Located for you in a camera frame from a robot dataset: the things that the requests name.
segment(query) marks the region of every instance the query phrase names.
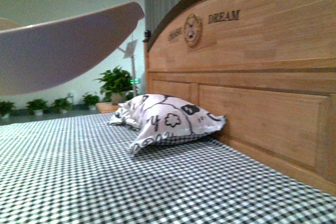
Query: hanging canopy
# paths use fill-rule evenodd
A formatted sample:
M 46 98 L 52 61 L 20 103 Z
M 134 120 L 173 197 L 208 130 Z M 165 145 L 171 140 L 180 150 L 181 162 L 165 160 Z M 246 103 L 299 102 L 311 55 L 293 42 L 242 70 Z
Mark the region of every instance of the hanging canopy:
M 130 2 L 114 8 L 0 31 L 0 95 L 67 82 L 116 50 L 144 17 Z

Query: potted plant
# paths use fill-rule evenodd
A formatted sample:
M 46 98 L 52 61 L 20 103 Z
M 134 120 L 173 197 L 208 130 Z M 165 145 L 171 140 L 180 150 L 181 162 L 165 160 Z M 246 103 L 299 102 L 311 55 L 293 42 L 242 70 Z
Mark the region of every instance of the potted plant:
M 85 95 L 83 95 L 83 100 L 89 110 L 96 110 L 96 103 L 99 102 L 99 96 L 87 92 Z
M 129 101 L 129 100 L 131 100 L 131 99 L 133 99 L 134 98 L 134 95 L 133 95 L 133 90 L 131 90 L 131 91 L 129 91 L 127 94 L 126 94 L 126 97 L 125 97 L 125 99 L 126 99 L 126 101 Z
M 14 102 L 0 101 L 0 117 L 8 118 L 14 107 Z
M 102 78 L 98 78 L 99 82 L 105 82 L 100 87 L 100 93 L 105 94 L 106 101 L 112 101 L 113 104 L 121 103 L 125 101 L 125 95 L 127 91 L 132 89 L 131 74 L 123 70 L 121 67 L 115 67 L 112 71 L 107 70 Z
M 34 99 L 30 102 L 27 102 L 29 114 L 43 115 L 43 110 L 48 108 L 47 101 L 43 99 Z
M 59 98 L 54 101 L 53 107 L 59 113 L 65 114 L 71 109 L 72 105 L 67 98 Z

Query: plant pot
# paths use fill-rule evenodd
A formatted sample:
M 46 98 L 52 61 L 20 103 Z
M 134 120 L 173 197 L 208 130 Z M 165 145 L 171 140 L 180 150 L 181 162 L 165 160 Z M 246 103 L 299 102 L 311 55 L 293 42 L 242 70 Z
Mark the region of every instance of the plant pot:
M 123 91 L 122 95 L 119 95 L 118 93 L 113 93 L 111 95 L 111 102 L 112 102 L 112 104 L 118 104 L 118 103 L 125 102 L 127 92 L 128 91 Z
M 43 110 L 33 110 L 34 115 L 43 115 Z
M 66 114 L 66 113 L 68 113 L 68 111 L 65 110 L 65 109 L 59 109 L 59 113 L 61 113 L 61 114 Z
M 89 110 L 96 110 L 97 109 L 95 105 L 89 105 L 88 107 L 89 107 Z
M 5 114 L 5 115 L 1 116 L 1 118 L 2 118 L 2 119 L 9 118 L 9 113 L 7 113 L 7 114 Z

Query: lamp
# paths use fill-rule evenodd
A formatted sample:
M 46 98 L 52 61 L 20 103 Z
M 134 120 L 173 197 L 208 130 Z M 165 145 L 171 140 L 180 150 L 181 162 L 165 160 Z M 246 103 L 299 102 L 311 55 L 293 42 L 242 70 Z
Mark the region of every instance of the lamp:
M 135 61 L 134 61 L 134 51 L 135 51 L 135 47 L 136 47 L 136 43 L 138 42 L 138 40 L 132 40 L 131 42 L 127 43 L 127 47 L 126 50 L 121 49 L 120 47 L 118 47 L 118 49 L 120 51 L 122 51 L 123 53 L 125 53 L 124 55 L 124 59 L 130 58 L 131 62 L 132 62 L 132 86 L 133 86 L 133 97 L 136 97 L 137 95 L 137 85 L 136 85 L 136 81 L 135 81 Z

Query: white pillow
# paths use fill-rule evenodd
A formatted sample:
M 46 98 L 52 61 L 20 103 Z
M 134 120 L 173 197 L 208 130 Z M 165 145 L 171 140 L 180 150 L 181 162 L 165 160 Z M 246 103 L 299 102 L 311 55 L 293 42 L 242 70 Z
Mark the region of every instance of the white pillow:
M 131 144 L 131 154 L 150 144 L 180 144 L 219 131 L 225 116 L 170 95 L 139 95 L 119 108 L 109 124 L 140 130 Z

